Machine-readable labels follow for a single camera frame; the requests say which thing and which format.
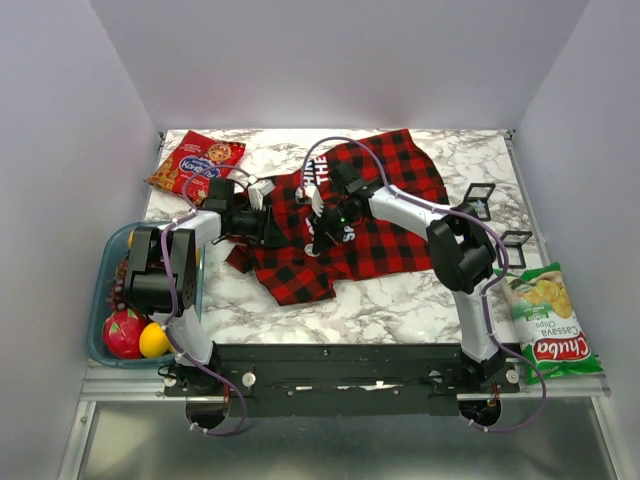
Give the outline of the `red black plaid shirt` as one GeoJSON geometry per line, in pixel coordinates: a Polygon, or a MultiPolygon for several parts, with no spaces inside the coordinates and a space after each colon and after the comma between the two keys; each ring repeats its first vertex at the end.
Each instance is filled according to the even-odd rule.
{"type": "Polygon", "coordinates": [[[347,227],[341,242],[317,257],[306,253],[313,241],[311,209],[296,202],[295,191],[300,184],[315,184],[327,204],[336,203],[339,192],[329,173],[341,163],[352,165],[367,181],[384,172],[391,184],[409,194],[437,204],[449,201],[436,166],[406,129],[364,138],[357,144],[338,144],[310,160],[305,170],[273,177],[275,189],[268,201],[291,244],[285,248],[237,244],[226,262],[241,273],[254,273],[281,306],[333,298],[337,280],[366,280],[432,267],[425,240],[377,220],[360,220],[347,227]]]}

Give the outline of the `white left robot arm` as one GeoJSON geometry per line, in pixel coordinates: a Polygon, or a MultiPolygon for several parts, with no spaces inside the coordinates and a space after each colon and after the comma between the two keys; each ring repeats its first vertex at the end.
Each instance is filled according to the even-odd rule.
{"type": "Polygon", "coordinates": [[[251,180],[247,192],[238,194],[231,179],[213,178],[204,199],[186,216],[132,232],[125,300],[165,329],[176,362],[191,366],[187,382],[201,395],[220,387],[222,372],[214,364],[214,342],[196,312],[196,253],[226,237],[259,247],[287,246],[267,202],[274,189],[270,179],[251,180]]]}

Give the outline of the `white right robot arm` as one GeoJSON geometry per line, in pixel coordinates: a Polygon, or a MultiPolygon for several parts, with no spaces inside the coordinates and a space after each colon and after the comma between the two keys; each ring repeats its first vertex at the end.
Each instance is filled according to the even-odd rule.
{"type": "Polygon", "coordinates": [[[333,207],[311,184],[296,193],[312,208],[313,243],[308,252],[318,256],[329,250],[346,226],[364,218],[389,222],[424,239],[437,279],[454,297],[462,334],[461,382],[474,392],[493,384],[503,364],[488,300],[496,250],[473,208],[421,199],[387,179],[367,182],[348,164],[333,169],[329,178],[341,192],[333,207]]]}

